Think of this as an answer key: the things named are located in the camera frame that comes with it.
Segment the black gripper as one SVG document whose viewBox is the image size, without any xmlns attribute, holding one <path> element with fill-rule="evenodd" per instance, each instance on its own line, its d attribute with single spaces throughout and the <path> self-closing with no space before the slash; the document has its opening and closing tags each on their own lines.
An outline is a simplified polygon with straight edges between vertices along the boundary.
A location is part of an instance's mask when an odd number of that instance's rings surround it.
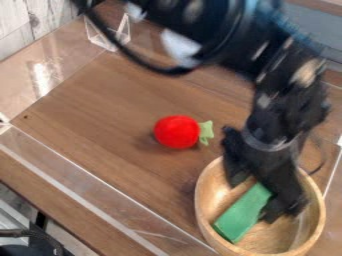
<svg viewBox="0 0 342 256">
<path fill-rule="evenodd" d="M 307 206 L 297 168 L 288 149 L 267 152 L 252 148 L 243 133 L 223 128 L 223 167 L 229 185 L 236 187 L 249 176 L 273 193 L 259 219 L 272 224 L 283 215 L 296 217 Z"/>
</svg>

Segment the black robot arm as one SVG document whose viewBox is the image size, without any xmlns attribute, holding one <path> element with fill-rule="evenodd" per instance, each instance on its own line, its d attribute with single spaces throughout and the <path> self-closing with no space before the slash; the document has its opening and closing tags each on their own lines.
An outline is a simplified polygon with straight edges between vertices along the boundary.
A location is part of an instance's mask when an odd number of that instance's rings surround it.
<svg viewBox="0 0 342 256">
<path fill-rule="evenodd" d="M 153 65 L 121 46 L 121 54 L 136 65 L 165 76 L 183 76 L 213 64 L 252 82 L 244 126 L 223 130 L 227 179 L 239 185 L 253 177 L 271 191 L 263 221 L 297 215 L 308 204 L 297 156 L 311 130 L 328 115 L 330 103 L 322 47 L 285 17 L 283 0 L 117 1 L 133 18 L 151 21 L 164 34 L 191 45 L 189 53 L 181 53 L 175 42 L 164 45 L 177 61 L 171 67 Z"/>
</svg>

